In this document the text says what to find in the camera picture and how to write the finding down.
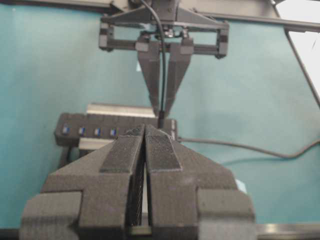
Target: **robot end effector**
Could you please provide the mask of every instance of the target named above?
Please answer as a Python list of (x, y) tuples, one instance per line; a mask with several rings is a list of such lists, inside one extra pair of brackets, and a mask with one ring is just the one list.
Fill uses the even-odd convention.
[[(101, 18), (99, 47), (108, 52), (114, 49), (137, 51), (153, 111), (156, 116), (163, 111), (164, 117), (167, 117), (190, 64), (191, 56), (193, 54), (214, 55), (220, 59), (227, 55), (229, 24), (187, 9), (179, 0), (152, 0), (149, 1), (149, 4), (161, 21), (165, 38), (180, 38), (180, 43), (166, 42), (162, 46), (158, 40), (151, 40), (152, 35), (159, 39), (159, 28), (156, 28), (155, 31), (141, 31), (137, 41), (115, 39), (114, 26), (142, 28), (142, 24), (156, 25), (149, 10), (140, 6), (140, 0), (130, 0), (128, 2), (130, 7), (123, 8), (118, 14), (104, 15)], [(216, 42), (212, 45), (194, 44), (193, 39), (189, 36), (191, 32), (217, 33)], [(170, 53), (164, 109), (159, 106), (161, 51)]]

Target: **teal surface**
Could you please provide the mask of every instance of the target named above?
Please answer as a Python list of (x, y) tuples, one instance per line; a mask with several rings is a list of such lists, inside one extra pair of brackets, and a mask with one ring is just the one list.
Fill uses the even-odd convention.
[[(98, 49), (98, 14), (0, 5), (0, 228), (57, 168), (62, 112), (92, 102), (149, 106), (137, 54)], [(120, 29), (120, 38), (137, 32)], [(208, 35), (195, 40), (211, 42)], [(171, 117), (183, 137), (292, 153), (320, 138), (320, 112), (282, 27), (230, 23), (228, 56), (192, 57)], [(258, 223), (320, 221), (320, 148), (282, 160), (226, 146), (188, 147), (246, 184)]]

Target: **black cable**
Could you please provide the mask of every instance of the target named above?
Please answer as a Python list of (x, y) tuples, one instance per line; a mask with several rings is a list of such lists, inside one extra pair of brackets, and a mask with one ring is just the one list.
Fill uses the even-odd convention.
[(314, 146), (320, 144), (320, 139), (315, 140), (314, 142), (304, 146), (300, 151), (292, 153), (292, 154), (283, 154), (283, 153), (278, 153), (278, 152), (266, 150), (266, 149), (263, 149), (260, 147), (255, 147), (255, 146), (250, 146), (250, 145), (245, 145), (245, 144), (240, 144), (240, 143), (235, 143), (235, 142), (214, 140), (214, 139), (179, 137), (178, 142), (225, 145), (225, 146), (230, 146), (230, 147), (247, 149), (247, 150), (259, 152), (262, 154), (271, 155), (271, 156), (281, 158), (281, 159), (295, 159), (295, 158), (303, 155), (305, 152), (307, 152), (308, 150), (310, 150)]
[(165, 50), (165, 33), (162, 27), (160, 18), (158, 17), (157, 13), (151, 6), (149, 6), (145, 0), (140, 0), (141, 3), (145, 6), (146, 9), (154, 17), (158, 31), (160, 33), (160, 41), (161, 41), (161, 53), (162, 53), (162, 92), (161, 92), (161, 102), (160, 102), (160, 111), (158, 116), (158, 128), (162, 129), (164, 127), (164, 119), (165, 119), (165, 87), (166, 87), (166, 50)]

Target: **black plastic part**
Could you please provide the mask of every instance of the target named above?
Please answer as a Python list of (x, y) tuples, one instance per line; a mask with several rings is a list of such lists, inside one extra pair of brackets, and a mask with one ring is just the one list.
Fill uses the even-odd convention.
[(165, 112), (163, 110), (159, 111), (158, 115), (158, 129), (163, 129), (165, 125)]
[(165, 95), (165, 117), (169, 115), (174, 104), (176, 93), (187, 72), (193, 53), (194, 41), (192, 38), (183, 39), (181, 44), (171, 43)]
[(81, 239), (124, 239), (141, 223), (144, 125), (50, 174), (42, 193), (81, 191)]
[[(133, 117), (115, 115), (97, 115), (80, 113), (62, 113), (57, 122), (54, 136), (55, 142), (62, 147), (78, 147), (80, 138), (97, 138), (114, 140), (120, 135), (124, 135), (127, 130), (135, 128), (141, 124), (151, 124), (158, 126), (158, 119), (155, 117)], [(69, 128), (68, 134), (63, 134), (63, 128)], [(84, 134), (79, 134), (79, 129), (85, 128)], [(95, 129), (100, 128), (100, 135), (95, 135)], [(177, 121), (165, 119), (163, 131), (174, 139), (178, 137)]]
[(157, 115), (159, 112), (160, 46), (157, 41), (149, 41), (140, 36), (136, 49), (153, 112)]
[(19, 229), (17, 228), (2, 228), (0, 229), (0, 240), (18, 240)]
[(197, 189), (236, 190), (230, 170), (171, 140), (145, 130), (148, 218), (156, 240), (196, 240)]

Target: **metal rail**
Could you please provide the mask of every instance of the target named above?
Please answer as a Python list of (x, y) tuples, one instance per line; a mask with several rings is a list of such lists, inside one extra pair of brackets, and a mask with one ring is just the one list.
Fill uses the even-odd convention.
[[(116, 7), (112, 7), (109, 3), (102, 1), (87, 1), (87, 0), (0, 0), (0, 4), (7, 5), (33, 5), (44, 7), (69, 8), (81, 11), (115, 14), (119, 12)], [(198, 11), (199, 14), (207, 17), (214, 17), (223, 20), (246, 21), (256, 23), (267, 23), (283, 25), (289, 31), (298, 32), (320, 32), (320, 23), (286, 20), (280, 17), (262, 17), (262, 16), (248, 16), (248, 15), (233, 15), (220, 14), (214, 12)]]
[[(122, 40), (122, 39), (112, 39), (108, 41), (108, 48), (118, 49), (118, 50), (136, 50), (136, 42), (134, 40)], [(165, 44), (165, 51), (170, 53), (170, 43)], [(219, 53), (218, 47), (216, 45), (209, 44), (195, 44), (194, 53), (199, 55), (216, 55)]]
[[(257, 224), (256, 232), (258, 240), (320, 240), (320, 223)], [(127, 235), (130, 240), (152, 240), (152, 228), (130, 227)], [(0, 240), (4, 239), (18, 240), (19, 230), (0, 229)]]

